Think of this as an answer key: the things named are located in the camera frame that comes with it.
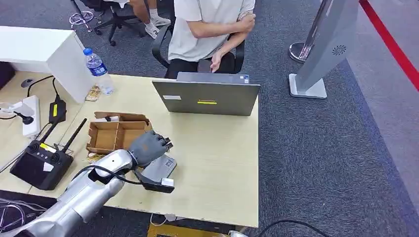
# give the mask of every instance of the bottle cap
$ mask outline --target bottle cap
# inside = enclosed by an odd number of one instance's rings
[[[84,53],[86,56],[91,55],[91,54],[92,54],[91,48],[85,48],[85,49],[83,49],[83,53]]]

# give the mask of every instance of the cardboard piece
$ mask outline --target cardboard piece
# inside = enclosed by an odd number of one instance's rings
[[[97,119],[119,116],[119,121],[90,122],[90,141],[86,149],[96,154],[106,155],[118,149],[128,149],[135,138],[153,129],[142,114],[95,112],[94,115]]]

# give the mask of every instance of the charger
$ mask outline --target charger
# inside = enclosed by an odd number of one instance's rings
[[[55,98],[54,102],[49,104],[49,123],[54,124],[57,120],[57,123],[66,120],[66,103],[64,100],[61,100],[59,96]]]

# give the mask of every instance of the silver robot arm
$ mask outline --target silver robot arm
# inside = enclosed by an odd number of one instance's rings
[[[130,151],[114,151],[93,165],[106,168],[124,178],[125,173],[136,169],[140,164],[146,169],[152,166],[151,164],[156,163],[153,161],[163,157],[171,147],[168,138],[164,139],[150,131],[134,141]],[[110,173],[98,168],[88,168],[71,181],[57,203],[40,217],[13,231],[0,234],[0,237],[69,237],[81,223],[87,223],[123,186],[124,181]]]

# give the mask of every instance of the yellow label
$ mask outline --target yellow label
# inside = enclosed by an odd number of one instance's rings
[[[204,105],[216,105],[217,102],[215,101],[198,101],[198,104],[204,104]]]
[[[57,116],[57,108],[58,108],[58,105],[57,105],[57,104],[55,104],[55,105],[54,105],[54,112],[52,112],[52,116],[53,116],[53,117]]]
[[[49,145],[47,145],[47,144],[45,144],[45,143],[41,143],[41,144],[40,144],[40,147],[42,147],[42,148],[44,148],[45,150],[47,150],[47,151],[49,151],[49,152],[52,152],[52,153],[55,153],[55,152],[57,151],[56,149],[54,149],[54,148],[50,147]]]

